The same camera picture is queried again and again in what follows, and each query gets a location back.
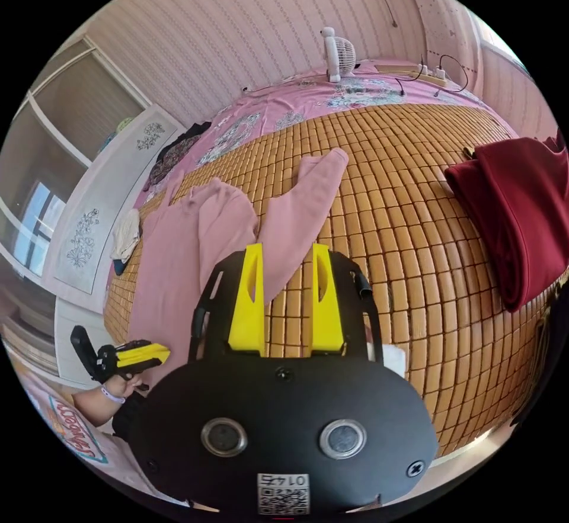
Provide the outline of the person's left hand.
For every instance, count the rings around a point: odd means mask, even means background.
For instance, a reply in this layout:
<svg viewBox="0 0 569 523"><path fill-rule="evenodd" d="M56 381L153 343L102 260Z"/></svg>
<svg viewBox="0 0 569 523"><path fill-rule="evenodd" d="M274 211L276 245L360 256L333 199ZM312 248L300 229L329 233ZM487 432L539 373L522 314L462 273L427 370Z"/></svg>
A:
<svg viewBox="0 0 569 523"><path fill-rule="evenodd" d="M124 403L141 384L143 384L143 380L140 375L126 374L121 376L115 374L102 384L101 390L110 400L116 403Z"/></svg>

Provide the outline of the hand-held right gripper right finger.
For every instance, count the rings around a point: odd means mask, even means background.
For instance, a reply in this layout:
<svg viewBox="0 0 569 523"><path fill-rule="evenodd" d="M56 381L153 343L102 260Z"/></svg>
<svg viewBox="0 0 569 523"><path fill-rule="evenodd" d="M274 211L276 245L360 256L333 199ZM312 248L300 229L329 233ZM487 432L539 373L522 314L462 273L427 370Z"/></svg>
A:
<svg viewBox="0 0 569 523"><path fill-rule="evenodd" d="M310 356L343 355L345 340L331 252L312 245Z"/></svg>

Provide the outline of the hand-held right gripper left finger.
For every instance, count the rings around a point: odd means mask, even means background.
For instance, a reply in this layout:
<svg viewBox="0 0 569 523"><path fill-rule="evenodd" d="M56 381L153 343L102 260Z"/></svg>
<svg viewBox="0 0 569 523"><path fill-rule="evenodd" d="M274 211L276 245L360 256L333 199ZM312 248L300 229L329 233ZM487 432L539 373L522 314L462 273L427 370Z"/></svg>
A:
<svg viewBox="0 0 569 523"><path fill-rule="evenodd" d="M244 251L228 344L232 351L264 355L263 245L254 243Z"/></svg>

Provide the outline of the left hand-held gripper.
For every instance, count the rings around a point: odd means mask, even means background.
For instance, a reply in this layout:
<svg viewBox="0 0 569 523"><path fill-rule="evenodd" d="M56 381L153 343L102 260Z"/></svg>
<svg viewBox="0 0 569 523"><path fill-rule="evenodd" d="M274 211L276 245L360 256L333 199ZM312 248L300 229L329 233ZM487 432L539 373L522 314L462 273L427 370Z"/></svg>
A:
<svg viewBox="0 0 569 523"><path fill-rule="evenodd" d="M95 355L91 379L103 383L115 374L141 374L145 368L162 365L170 354L167 347L147 340L130 341L119 346L107 344Z"/></svg>

